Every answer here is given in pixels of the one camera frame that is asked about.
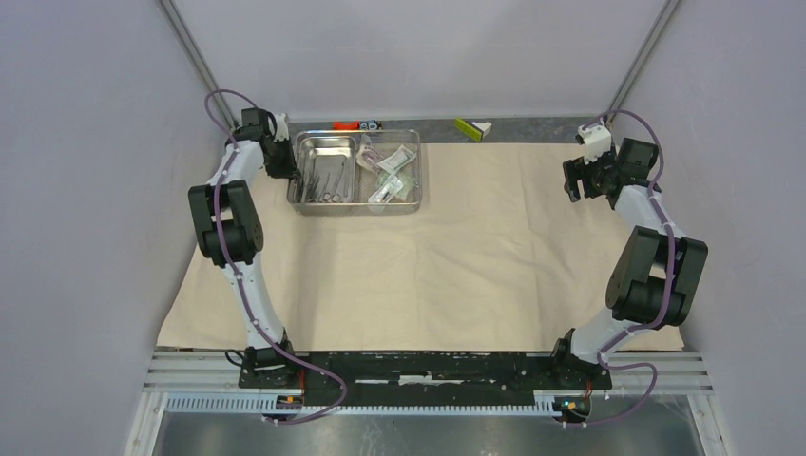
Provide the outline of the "wire mesh steel basket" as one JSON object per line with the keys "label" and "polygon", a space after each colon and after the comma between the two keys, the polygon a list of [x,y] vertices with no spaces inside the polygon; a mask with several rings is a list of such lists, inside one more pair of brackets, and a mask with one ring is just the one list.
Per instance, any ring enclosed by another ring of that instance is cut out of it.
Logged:
{"label": "wire mesh steel basket", "polygon": [[336,131],[336,130],[309,130],[338,132],[355,136],[358,147],[362,144],[371,145],[378,155],[384,159],[397,149],[399,145],[405,145],[417,154],[417,158],[399,171],[396,175],[406,174],[415,178],[416,184],[406,202],[391,200],[386,204],[370,204],[369,196],[377,189],[376,181],[378,174],[367,171],[357,165],[357,196],[356,202],[347,204],[317,204],[317,205],[297,205],[288,200],[289,185],[286,199],[304,216],[320,217],[347,217],[347,216],[385,216],[385,215],[406,215],[416,212],[419,209],[423,193],[423,173],[420,138],[414,130],[375,130],[375,131]]}

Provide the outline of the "green white brush tool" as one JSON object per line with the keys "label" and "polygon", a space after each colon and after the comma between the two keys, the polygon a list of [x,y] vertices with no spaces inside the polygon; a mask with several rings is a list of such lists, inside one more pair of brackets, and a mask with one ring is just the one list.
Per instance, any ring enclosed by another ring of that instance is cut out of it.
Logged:
{"label": "green white brush tool", "polygon": [[491,131],[492,122],[475,122],[462,118],[454,120],[455,128],[475,142],[483,141]]}

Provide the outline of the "beige cloth wrap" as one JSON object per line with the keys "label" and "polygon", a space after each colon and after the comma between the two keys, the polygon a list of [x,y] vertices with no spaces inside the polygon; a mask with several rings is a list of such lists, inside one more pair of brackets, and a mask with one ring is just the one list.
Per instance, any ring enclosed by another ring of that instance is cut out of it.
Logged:
{"label": "beige cloth wrap", "polygon": [[287,184],[250,191],[271,301],[298,351],[548,351],[605,306],[630,226],[570,202],[573,144],[431,143],[408,215],[305,217]]}

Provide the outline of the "dark packet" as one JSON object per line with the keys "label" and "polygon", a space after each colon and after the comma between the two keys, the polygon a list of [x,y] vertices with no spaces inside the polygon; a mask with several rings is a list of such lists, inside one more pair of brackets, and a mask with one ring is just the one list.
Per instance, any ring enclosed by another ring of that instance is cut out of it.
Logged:
{"label": "dark packet", "polygon": [[379,174],[383,171],[383,169],[379,166],[379,164],[382,162],[382,158],[369,144],[362,144],[358,147],[356,162],[360,167],[374,174]]}

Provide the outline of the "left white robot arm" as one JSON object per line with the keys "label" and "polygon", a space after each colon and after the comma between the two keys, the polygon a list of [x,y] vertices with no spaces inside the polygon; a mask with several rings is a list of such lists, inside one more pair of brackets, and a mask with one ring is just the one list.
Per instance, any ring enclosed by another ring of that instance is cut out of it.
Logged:
{"label": "left white robot arm", "polygon": [[273,159],[282,175],[296,166],[287,132],[272,113],[245,108],[241,120],[214,175],[189,189],[189,207],[201,253],[224,273],[244,319],[247,343],[235,361],[240,387],[282,388],[297,379],[300,368],[265,283],[264,234],[250,184]]}

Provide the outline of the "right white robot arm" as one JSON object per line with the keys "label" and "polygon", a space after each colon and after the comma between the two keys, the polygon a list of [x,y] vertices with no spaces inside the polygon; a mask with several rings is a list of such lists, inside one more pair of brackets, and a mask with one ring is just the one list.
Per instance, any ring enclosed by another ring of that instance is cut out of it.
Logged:
{"label": "right white robot arm", "polygon": [[661,157],[654,143],[625,139],[596,159],[563,164],[569,199],[606,198],[631,233],[607,282],[604,309],[555,344],[548,372],[562,388],[595,375],[630,338],[679,327],[689,315],[708,247],[688,237],[665,210],[660,186],[649,178]]}

